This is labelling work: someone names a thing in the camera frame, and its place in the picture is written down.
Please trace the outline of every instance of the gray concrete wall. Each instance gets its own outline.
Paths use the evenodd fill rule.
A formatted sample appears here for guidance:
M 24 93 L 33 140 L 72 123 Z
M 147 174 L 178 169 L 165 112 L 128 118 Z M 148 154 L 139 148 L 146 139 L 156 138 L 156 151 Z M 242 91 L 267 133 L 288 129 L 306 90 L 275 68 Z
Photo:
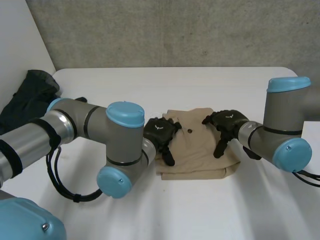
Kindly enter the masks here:
M 57 69 L 282 66 L 320 81 L 320 0 L 26 0 Z

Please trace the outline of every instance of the table surface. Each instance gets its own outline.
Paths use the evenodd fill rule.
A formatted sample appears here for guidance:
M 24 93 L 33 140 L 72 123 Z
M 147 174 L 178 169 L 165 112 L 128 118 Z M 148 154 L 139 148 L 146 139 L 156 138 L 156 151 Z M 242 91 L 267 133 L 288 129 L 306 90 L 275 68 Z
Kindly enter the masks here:
M 63 97 L 83 96 L 104 107 L 135 102 L 146 120 L 168 109 L 210 107 L 262 122 L 269 79 L 289 76 L 296 74 L 284 67 L 163 67 L 63 69 L 53 77 Z M 314 150 L 308 169 L 319 174 L 317 131 L 319 124 L 304 125 L 303 137 Z M 73 203 L 55 191 L 43 158 L 3 190 L 60 218 L 69 240 L 319 239 L 320 190 L 266 160 L 249 159 L 237 141 L 230 144 L 241 164 L 226 179 L 162 181 L 151 164 L 124 198 Z M 73 193 L 89 194 L 105 163 L 104 145 L 78 138 L 62 147 L 62 182 Z

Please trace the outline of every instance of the silver robot arm segment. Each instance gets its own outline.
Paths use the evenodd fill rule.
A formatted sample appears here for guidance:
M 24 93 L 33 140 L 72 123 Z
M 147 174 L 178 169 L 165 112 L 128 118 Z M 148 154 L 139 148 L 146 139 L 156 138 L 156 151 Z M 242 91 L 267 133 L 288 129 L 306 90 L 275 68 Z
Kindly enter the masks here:
M 248 121 L 238 140 L 279 169 L 295 173 L 310 162 L 312 149 L 301 138 L 305 121 L 320 121 L 320 88 L 307 77 L 269 81 L 263 125 Z
M 31 121 L 0 137 L 7 146 L 0 152 L 1 185 L 52 150 L 50 132 L 60 138 L 55 147 L 77 137 L 106 145 L 106 166 L 97 184 L 114 198 L 125 196 L 156 156 L 155 146 L 143 137 L 144 110 L 135 103 L 114 102 L 105 108 L 58 98 L 48 110 L 41 118 L 45 124 Z

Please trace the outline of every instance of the beige fabric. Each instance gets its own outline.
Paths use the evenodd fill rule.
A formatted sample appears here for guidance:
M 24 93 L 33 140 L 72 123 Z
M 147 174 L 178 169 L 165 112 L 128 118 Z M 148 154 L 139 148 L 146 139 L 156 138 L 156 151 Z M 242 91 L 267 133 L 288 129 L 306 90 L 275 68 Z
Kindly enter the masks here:
M 213 156 L 220 132 L 209 124 L 202 124 L 202 120 L 212 112 L 211 108 L 196 108 L 190 111 L 168 110 L 163 115 L 179 122 L 182 129 L 169 144 L 175 165 L 167 166 L 160 154 L 155 159 L 156 172 L 162 180 L 223 179 L 237 170 L 240 160 L 229 146 L 219 159 Z

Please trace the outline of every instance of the white wall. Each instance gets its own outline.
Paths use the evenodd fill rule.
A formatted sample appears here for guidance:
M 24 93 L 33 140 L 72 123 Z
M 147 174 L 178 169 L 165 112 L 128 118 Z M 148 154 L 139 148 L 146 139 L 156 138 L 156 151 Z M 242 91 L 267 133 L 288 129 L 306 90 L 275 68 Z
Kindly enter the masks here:
M 0 111 L 31 69 L 56 72 L 25 0 L 0 0 Z

